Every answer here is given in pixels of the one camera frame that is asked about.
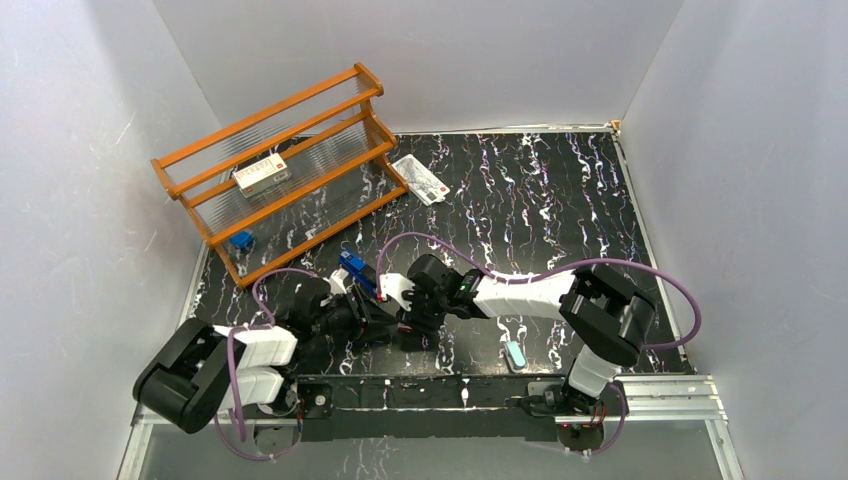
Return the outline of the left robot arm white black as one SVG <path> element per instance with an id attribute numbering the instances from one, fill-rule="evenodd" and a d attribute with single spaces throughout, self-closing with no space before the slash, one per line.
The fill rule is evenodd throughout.
<path id="1" fill-rule="evenodd" d="M 248 327 L 186 320 L 139 374 L 133 399 L 187 434 L 249 405 L 286 416 L 299 391 L 281 368 L 316 355 L 333 338 L 380 338 L 394 322 L 362 288 L 340 292 L 318 278 L 299 282 L 274 319 L 273 326 Z"/>

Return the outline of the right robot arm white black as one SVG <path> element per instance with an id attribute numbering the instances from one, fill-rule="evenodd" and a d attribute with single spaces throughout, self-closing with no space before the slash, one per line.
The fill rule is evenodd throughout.
<path id="1" fill-rule="evenodd" d="M 656 303 L 605 263 L 559 273 L 502 277 L 472 269 L 464 274 L 427 254 L 404 275 L 378 277 L 378 297 L 396 301 L 401 323 L 437 331 L 444 319 L 529 316 L 565 322 L 583 346 L 559 386 L 531 387 L 512 405 L 533 416 L 588 414 L 604 389 L 637 364 Z"/>

